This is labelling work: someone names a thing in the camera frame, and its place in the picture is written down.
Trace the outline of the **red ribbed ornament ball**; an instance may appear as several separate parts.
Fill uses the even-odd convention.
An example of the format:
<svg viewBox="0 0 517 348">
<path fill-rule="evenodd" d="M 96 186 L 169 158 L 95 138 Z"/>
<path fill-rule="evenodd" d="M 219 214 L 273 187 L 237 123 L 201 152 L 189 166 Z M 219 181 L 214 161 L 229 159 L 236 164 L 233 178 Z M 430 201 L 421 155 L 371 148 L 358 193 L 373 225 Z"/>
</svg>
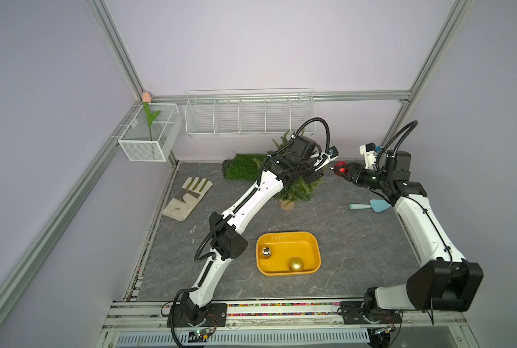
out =
<svg viewBox="0 0 517 348">
<path fill-rule="evenodd" d="M 348 163 L 347 162 L 337 162 L 333 167 L 333 172 L 336 176 L 345 177 L 348 175 Z"/>
</svg>

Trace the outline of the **small green christmas tree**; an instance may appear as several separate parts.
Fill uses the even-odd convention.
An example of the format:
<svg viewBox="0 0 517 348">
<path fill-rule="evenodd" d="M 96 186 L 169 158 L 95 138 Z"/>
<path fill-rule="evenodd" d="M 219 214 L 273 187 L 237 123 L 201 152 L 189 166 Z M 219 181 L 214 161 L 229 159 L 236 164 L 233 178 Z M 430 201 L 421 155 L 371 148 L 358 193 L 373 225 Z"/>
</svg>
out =
<svg viewBox="0 0 517 348">
<path fill-rule="evenodd" d="M 281 142 L 277 142 L 273 139 L 274 145 L 278 150 L 288 145 L 289 134 L 290 131 L 287 130 L 283 136 L 280 136 Z M 257 169 L 261 170 L 264 158 L 266 158 L 266 155 L 262 157 L 254 155 L 253 161 L 255 162 Z M 274 195 L 273 199 L 278 201 L 280 208 L 283 210 L 292 210 L 297 202 L 312 201 L 315 190 L 321 182 L 322 180 L 319 179 L 310 184 L 306 184 L 303 178 L 299 178 L 297 181 L 293 182 L 288 187 L 284 187 L 280 192 Z"/>
</svg>

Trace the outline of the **yellow plastic tray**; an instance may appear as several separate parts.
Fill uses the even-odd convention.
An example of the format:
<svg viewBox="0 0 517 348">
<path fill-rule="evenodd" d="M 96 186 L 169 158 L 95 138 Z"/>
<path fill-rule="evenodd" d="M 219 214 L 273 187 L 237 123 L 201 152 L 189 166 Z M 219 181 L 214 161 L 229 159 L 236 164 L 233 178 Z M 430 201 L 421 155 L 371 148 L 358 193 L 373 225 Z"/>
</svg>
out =
<svg viewBox="0 0 517 348">
<path fill-rule="evenodd" d="M 272 256 L 261 257 L 263 247 L 269 247 Z M 290 272 L 288 262 L 291 258 L 303 261 L 302 272 Z M 256 265 L 265 276 L 297 276 L 317 272 L 322 265 L 319 243 L 316 237 L 306 231 L 265 233 L 256 243 Z"/>
</svg>

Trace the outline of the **gold ornament ball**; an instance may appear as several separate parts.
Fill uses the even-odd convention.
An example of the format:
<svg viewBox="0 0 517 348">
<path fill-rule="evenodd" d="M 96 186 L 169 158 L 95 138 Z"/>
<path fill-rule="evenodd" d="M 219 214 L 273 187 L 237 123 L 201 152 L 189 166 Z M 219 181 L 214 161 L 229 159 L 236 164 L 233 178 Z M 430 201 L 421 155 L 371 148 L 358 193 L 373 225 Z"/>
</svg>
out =
<svg viewBox="0 0 517 348">
<path fill-rule="evenodd" d="M 300 258 L 291 258 L 288 262 L 288 267 L 290 272 L 302 272 L 304 269 L 304 264 L 302 259 Z"/>
</svg>

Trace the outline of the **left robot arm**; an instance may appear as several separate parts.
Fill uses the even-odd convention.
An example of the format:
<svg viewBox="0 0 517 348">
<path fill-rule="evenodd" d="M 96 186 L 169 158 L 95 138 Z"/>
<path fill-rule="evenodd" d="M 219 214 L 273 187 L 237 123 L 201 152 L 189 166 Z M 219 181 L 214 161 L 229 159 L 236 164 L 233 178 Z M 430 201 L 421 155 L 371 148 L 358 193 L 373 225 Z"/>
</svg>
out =
<svg viewBox="0 0 517 348">
<path fill-rule="evenodd" d="M 324 175 L 322 169 L 335 160 L 335 146 L 316 154 L 318 143 L 306 136 L 293 135 L 282 149 L 267 155 L 256 181 L 239 200 L 223 213 L 209 217 L 210 232 L 199 245 L 195 262 L 205 262 L 195 284 L 180 293 L 183 313 L 194 324 L 207 316 L 207 307 L 228 265 L 244 253 L 248 241 L 243 232 L 268 201 L 298 180 L 311 184 Z"/>
</svg>

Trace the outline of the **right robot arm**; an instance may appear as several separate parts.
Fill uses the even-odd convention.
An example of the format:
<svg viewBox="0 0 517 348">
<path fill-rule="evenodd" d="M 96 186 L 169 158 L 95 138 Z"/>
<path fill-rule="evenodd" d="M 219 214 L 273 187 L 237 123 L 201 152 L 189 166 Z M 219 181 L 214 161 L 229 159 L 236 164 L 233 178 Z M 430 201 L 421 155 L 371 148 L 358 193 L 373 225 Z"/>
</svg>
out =
<svg viewBox="0 0 517 348">
<path fill-rule="evenodd" d="M 364 156 L 364 163 L 337 164 L 335 174 L 381 192 L 396 212 L 420 263 L 405 284 L 368 289 L 362 305 L 364 316 L 379 310 L 466 312 L 483 281 L 483 269 L 454 246 L 436 218 L 425 188 L 411 181 L 411 154 L 391 150 L 381 168 L 377 167 L 379 153 L 371 151 Z"/>
</svg>

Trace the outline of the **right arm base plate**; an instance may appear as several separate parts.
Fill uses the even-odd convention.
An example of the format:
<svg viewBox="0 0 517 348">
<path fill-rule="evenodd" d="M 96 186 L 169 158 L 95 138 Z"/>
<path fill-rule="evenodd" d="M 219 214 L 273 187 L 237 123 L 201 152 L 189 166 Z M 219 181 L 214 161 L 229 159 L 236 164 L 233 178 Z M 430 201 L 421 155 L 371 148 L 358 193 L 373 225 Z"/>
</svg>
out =
<svg viewBox="0 0 517 348">
<path fill-rule="evenodd" d="M 376 306 L 368 310 L 363 300 L 340 302 L 337 314 L 343 318 L 345 325 L 399 324 L 402 319 L 401 313 L 396 310 L 381 310 Z"/>
</svg>

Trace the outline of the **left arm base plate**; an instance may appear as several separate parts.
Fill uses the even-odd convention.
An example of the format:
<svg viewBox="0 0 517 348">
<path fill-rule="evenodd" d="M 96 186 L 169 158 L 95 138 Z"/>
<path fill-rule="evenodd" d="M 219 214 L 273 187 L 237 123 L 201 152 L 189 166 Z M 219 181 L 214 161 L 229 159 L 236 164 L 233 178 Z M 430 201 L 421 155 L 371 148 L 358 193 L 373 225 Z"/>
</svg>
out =
<svg viewBox="0 0 517 348">
<path fill-rule="evenodd" d="M 168 315 L 167 326 L 174 328 L 224 327 L 227 320 L 227 303 L 210 303 L 197 308 L 192 304 L 177 303 L 174 313 Z"/>
</svg>

